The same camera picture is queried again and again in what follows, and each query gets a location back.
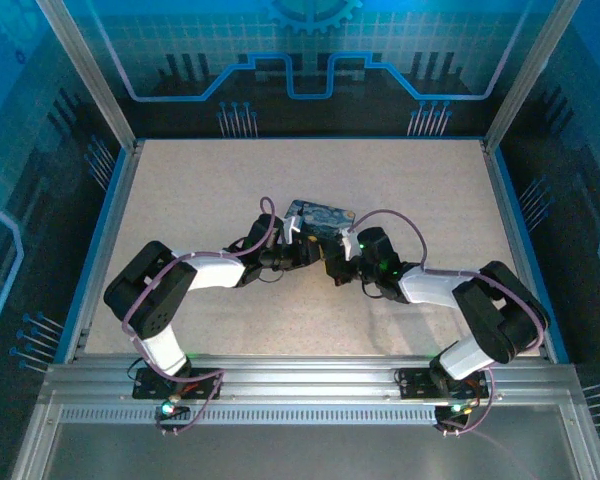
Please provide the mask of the aluminium front rail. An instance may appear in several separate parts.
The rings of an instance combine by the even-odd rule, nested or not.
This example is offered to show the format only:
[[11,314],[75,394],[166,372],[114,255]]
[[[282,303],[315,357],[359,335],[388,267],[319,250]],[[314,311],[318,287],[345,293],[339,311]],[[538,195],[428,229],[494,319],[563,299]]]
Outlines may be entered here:
[[[86,354],[51,366],[38,401],[50,404],[129,404],[131,354]],[[399,368],[426,368],[425,357],[201,355],[197,368],[225,372],[221,402],[242,404],[381,404],[400,399]],[[581,404],[584,395],[574,366],[522,356],[492,369],[498,406]]]

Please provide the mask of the left lit connector module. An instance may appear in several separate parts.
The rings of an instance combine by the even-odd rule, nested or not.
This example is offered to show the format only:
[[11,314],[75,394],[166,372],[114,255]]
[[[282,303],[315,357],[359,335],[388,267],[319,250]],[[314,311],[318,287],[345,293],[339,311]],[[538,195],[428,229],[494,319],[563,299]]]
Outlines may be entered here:
[[165,400],[157,407],[156,420],[162,422],[183,419],[189,412],[190,409],[187,406],[182,406],[175,400]]

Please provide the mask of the aluminium side rail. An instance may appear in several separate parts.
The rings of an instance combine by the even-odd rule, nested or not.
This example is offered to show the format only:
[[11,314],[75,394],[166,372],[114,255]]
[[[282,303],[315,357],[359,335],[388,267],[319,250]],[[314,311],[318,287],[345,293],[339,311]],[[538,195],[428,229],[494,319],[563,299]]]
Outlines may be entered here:
[[530,235],[524,223],[511,177],[502,155],[498,151],[489,153],[485,145],[482,145],[482,147],[486,169],[504,226],[513,264],[521,281],[536,296],[549,314],[549,327],[545,333],[543,346],[539,348],[539,351],[542,357],[552,363],[561,363],[563,354],[560,349],[562,346],[561,336],[560,333],[554,336],[554,330],[557,327],[555,314],[533,250]]
[[122,150],[105,193],[87,256],[66,317],[54,362],[72,363],[84,330],[89,330],[102,297],[105,277],[144,147],[139,140],[132,151]]

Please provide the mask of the grey metal panel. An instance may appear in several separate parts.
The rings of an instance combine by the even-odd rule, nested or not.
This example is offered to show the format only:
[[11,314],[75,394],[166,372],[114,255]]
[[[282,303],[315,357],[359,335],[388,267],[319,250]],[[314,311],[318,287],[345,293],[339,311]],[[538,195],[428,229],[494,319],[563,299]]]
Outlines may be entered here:
[[44,480],[581,480],[544,414],[445,438],[423,426],[64,425]]

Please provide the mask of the aluminium frame post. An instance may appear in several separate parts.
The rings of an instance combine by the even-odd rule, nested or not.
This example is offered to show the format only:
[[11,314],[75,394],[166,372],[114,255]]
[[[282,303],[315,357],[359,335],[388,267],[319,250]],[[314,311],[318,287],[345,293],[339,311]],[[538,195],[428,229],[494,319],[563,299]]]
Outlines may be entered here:
[[133,153],[136,136],[63,0],[35,1],[121,148]]
[[485,152],[489,156],[495,154],[581,2],[582,0],[555,0],[547,20],[536,37],[484,137]]

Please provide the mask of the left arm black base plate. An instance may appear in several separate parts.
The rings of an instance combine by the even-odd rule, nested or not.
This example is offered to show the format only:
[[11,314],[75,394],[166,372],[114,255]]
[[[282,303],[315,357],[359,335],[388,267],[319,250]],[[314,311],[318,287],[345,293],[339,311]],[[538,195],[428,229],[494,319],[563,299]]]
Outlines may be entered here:
[[190,383],[178,383],[158,375],[149,367],[135,373],[132,398],[136,400],[166,400],[179,395],[183,400],[206,399],[218,383],[218,376]]

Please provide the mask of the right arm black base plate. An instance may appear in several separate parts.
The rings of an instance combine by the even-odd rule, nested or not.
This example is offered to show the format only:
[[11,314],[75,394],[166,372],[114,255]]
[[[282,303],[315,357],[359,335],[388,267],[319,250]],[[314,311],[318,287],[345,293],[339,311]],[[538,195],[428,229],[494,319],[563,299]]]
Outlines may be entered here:
[[484,372],[474,372],[462,380],[455,380],[438,369],[399,368],[394,371],[393,378],[403,400],[486,400],[489,397]]

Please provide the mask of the lit connector module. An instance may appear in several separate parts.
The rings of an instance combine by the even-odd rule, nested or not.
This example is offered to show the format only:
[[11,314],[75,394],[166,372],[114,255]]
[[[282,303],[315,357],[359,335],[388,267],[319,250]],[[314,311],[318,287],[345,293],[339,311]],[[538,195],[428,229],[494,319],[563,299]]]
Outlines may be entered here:
[[473,402],[451,403],[445,406],[435,407],[435,418],[437,421],[467,422],[474,408]]
[[175,400],[165,400],[157,407],[156,420],[162,422],[183,419],[189,412],[190,409],[187,406],[182,406]]

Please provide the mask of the starry night tin box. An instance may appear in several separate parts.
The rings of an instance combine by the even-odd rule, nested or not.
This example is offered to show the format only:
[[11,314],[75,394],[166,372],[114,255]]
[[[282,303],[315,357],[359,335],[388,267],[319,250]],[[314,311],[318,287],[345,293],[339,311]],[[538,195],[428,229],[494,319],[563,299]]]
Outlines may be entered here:
[[295,213],[300,208],[303,209],[303,224],[299,238],[306,235],[318,239],[333,239],[340,234],[341,229],[351,227],[356,217],[351,210],[300,199],[291,202],[285,216]]

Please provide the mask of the right lit connector module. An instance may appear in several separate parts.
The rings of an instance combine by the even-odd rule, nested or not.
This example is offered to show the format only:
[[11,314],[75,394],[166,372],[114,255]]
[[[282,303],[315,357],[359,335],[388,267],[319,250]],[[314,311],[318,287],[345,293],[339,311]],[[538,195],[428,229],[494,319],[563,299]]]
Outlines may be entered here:
[[445,406],[435,407],[435,418],[437,421],[467,422],[474,408],[473,402],[451,403]]

